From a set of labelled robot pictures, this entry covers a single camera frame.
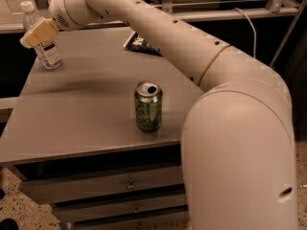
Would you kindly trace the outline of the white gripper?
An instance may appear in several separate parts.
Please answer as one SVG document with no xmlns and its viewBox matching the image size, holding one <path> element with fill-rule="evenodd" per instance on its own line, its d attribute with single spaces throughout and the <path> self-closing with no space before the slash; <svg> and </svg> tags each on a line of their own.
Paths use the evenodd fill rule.
<svg viewBox="0 0 307 230">
<path fill-rule="evenodd" d="M 52 39 L 59 34 L 59 29 L 75 31 L 91 23 L 107 22 L 107 14 L 94 11 L 85 0 L 51 0 L 48 11 L 54 21 L 42 17 L 28 29 L 20 39 L 25 48 L 34 48 L 41 42 Z"/>
</svg>

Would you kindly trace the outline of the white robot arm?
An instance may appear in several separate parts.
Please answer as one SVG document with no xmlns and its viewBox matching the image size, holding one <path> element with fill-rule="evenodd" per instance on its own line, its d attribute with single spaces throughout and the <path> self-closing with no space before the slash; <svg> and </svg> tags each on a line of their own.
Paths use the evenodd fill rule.
<svg viewBox="0 0 307 230">
<path fill-rule="evenodd" d="M 33 48 L 61 30 L 113 20 L 203 92 L 181 134 L 192 229 L 297 230 L 291 96 L 269 66 L 142 0 L 52 0 L 21 43 Z"/>
</svg>

